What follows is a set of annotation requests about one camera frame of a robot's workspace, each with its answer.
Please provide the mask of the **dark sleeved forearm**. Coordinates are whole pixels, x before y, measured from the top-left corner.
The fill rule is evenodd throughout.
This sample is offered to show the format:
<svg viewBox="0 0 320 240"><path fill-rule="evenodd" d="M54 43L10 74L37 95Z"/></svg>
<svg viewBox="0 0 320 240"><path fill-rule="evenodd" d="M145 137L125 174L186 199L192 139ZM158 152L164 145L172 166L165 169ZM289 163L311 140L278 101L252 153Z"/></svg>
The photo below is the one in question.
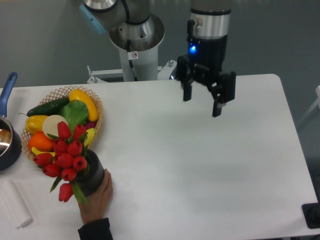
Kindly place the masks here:
<svg viewBox="0 0 320 240"><path fill-rule="evenodd" d="M113 240L108 217L86 223L77 231L81 240Z"/></svg>

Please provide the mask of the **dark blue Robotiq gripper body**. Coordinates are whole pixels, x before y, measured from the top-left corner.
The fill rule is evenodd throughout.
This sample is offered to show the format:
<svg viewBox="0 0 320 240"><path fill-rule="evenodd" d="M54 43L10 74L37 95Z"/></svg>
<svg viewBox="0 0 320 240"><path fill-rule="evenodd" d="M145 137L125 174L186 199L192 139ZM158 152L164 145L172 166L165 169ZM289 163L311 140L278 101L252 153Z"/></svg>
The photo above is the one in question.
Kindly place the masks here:
<svg viewBox="0 0 320 240"><path fill-rule="evenodd" d="M213 84L225 59L230 8L191 8L187 21L189 82Z"/></svg>

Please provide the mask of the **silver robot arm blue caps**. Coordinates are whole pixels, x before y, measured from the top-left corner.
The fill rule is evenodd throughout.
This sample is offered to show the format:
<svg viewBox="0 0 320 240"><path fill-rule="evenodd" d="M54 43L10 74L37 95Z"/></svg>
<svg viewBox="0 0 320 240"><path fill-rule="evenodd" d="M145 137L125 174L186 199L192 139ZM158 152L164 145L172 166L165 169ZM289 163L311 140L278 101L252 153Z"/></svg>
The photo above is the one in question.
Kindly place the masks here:
<svg viewBox="0 0 320 240"><path fill-rule="evenodd" d="M207 87L214 117L235 98L236 74L222 71L231 8L229 0L191 1L187 54L178 57L174 76L181 83L184 101L191 99L194 82ZM124 81L158 79L158 47L165 29L150 12L148 0L85 0L79 10L94 32L108 33L118 48Z"/></svg>

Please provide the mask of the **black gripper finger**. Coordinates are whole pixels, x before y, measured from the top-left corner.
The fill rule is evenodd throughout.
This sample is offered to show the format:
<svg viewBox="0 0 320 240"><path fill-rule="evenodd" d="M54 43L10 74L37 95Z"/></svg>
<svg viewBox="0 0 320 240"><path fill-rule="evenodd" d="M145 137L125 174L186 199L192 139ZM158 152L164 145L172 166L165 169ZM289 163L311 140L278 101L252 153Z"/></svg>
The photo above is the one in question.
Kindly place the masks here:
<svg viewBox="0 0 320 240"><path fill-rule="evenodd" d="M189 82L189 59L187 55L179 56L177 59L175 79L181 82L183 89L183 101L187 102L192 98L192 85Z"/></svg>
<svg viewBox="0 0 320 240"><path fill-rule="evenodd" d="M236 73L232 71L220 74L216 81L208 87L208 90L214 99L212 116L218 117L226 103L235 99Z"/></svg>

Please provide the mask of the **person's hand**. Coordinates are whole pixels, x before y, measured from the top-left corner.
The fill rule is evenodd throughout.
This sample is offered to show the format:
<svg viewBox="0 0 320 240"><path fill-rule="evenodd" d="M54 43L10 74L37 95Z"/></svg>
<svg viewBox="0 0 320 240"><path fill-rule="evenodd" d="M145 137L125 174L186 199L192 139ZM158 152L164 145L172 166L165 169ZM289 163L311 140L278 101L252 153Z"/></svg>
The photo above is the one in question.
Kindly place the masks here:
<svg viewBox="0 0 320 240"><path fill-rule="evenodd" d="M112 175L104 169L104 177L97 190L87 198L87 204L78 203L80 217L83 224L101 220L113 196Z"/></svg>

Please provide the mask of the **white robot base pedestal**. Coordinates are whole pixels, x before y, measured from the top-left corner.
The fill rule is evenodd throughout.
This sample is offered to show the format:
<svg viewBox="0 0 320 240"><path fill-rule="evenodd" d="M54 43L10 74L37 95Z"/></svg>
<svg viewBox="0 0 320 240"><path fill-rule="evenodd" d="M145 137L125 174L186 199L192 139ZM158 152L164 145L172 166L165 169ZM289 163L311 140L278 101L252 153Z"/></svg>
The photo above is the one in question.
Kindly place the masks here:
<svg viewBox="0 0 320 240"><path fill-rule="evenodd" d="M120 69L94 70L87 66L87 83L115 83L155 80L173 80L177 62L170 59L165 65L158 65L158 47L144 51L127 51L118 48Z"/></svg>

